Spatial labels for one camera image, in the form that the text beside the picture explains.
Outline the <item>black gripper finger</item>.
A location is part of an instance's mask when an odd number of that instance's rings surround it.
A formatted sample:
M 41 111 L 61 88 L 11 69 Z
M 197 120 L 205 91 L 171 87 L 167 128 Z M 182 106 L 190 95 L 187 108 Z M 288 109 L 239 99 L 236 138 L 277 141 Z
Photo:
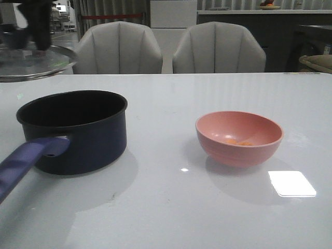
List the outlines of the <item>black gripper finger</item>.
M 51 46 L 50 17 L 52 1 L 22 1 L 18 10 L 27 21 L 27 29 L 38 50 L 45 51 Z

